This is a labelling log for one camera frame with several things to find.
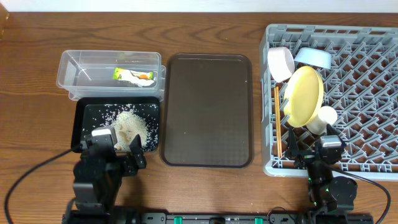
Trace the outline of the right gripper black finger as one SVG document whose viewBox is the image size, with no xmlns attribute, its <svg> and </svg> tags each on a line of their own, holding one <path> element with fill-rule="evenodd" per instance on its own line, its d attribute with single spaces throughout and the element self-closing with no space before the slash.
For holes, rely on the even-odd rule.
<svg viewBox="0 0 398 224">
<path fill-rule="evenodd" d="M 285 157 L 288 159 L 293 159 L 299 154 L 299 146 L 297 144 L 295 134 L 292 128 L 289 129 L 288 134 L 288 145 L 285 151 Z"/>
<path fill-rule="evenodd" d="M 344 153 L 347 144 L 339 136 L 339 132 L 335 128 L 333 128 L 332 125 L 328 124 L 326 126 L 326 133 L 329 138 L 328 143 L 326 145 L 330 148 L 336 148 L 336 150 L 340 154 Z"/>
</svg>

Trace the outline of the pale green cup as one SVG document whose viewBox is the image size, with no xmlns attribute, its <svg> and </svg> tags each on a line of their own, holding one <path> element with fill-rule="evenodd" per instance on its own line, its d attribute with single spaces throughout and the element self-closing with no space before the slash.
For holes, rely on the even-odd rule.
<svg viewBox="0 0 398 224">
<path fill-rule="evenodd" d="M 338 118 L 337 112 L 331 106 L 322 106 L 316 117 L 307 124 L 307 129 L 316 135 L 320 135 L 326 132 L 326 126 L 331 126 L 336 122 Z"/>
</svg>

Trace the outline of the yellow plate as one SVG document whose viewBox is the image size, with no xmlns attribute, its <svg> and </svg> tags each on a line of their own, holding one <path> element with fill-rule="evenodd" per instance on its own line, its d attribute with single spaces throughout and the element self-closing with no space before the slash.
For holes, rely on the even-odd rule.
<svg viewBox="0 0 398 224">
<path fill-rule="evenodd" d="M 321 75 L 312 67 L 297 69 L 284 91 L 284 114 L 294 128 L 306 126 L 318 114 L 323 102 L 324 87 Z"/>
</svg>

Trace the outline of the green orange snack wrapper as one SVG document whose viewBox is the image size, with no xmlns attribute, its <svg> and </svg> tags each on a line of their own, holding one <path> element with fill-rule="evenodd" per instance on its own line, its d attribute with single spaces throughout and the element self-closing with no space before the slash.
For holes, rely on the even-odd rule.
<svg viewBox="0 0 398 224">
<path fill-rule="evenodd" d="M 119 67 L 114 69 L 113 80 L 128 82 L 139 87 L 151 86 L 155 83 L 153 72 L 138 72 Z"/>
</svg>

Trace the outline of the light blue bowl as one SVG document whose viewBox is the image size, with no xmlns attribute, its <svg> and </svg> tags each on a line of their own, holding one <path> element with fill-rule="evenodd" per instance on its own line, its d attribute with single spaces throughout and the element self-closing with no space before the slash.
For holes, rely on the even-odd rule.
<svg viewBox="0 0 398 224">
<path fill-rule="evenodd" d="M 294 58 L 295 62 L 309 64 L 326 69 L 331 68 L 331 60 L 332 56 L 330 53 L 323 50 L 312 49 L 309 47 L 302 47 Z"/>
</svg>

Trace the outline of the pink bowl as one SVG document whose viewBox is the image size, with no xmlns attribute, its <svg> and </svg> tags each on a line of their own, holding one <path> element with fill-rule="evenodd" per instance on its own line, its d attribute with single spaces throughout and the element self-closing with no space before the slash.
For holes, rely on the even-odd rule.
<svg viewBox="0 0 398 224">
<path fill-rule="evenodd" d="M 287 47 L 270 48 L 267 61 L 271 76 L 277 83 L 289 79 L 295 71 L 294 58 Z"/>
</svg>

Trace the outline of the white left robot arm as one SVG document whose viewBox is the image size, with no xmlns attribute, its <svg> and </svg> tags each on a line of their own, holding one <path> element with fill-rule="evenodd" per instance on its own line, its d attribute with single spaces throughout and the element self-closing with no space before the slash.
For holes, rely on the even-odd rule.
<svg viewBox="0 0 398 224">
<path fill-rule="evenodd" d="M 131 207 L 115 205 L 122 178 L 146 168 L 141 137 L 131 141 L 130 152 L 118 156 L 110 134 L 92 136 L 80 143 L 80 160 L 74 166 L 72 199 L 63 223 L 140 223 L 141 216 Z"/>
</svg>

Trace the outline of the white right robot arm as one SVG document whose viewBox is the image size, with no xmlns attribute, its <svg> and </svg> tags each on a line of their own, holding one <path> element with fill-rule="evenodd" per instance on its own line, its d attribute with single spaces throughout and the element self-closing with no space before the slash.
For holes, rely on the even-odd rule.
<svg viewBox="0 0 398 224">
<path fill-rule="evenodd" d="M 354 209 L 358 185 L 344 176 L 335 177 L 332 165 L 341 160 L 346 143 L 331 125 L 318 137 L 313 149 L 300 149 L 293 129 L 288 131 L 285 156 L 294 167 L 308 173 L 308 195 L 315 207 L 301 213 L 295 223 L 348 223 L 346 213 Z"/>
</svg>

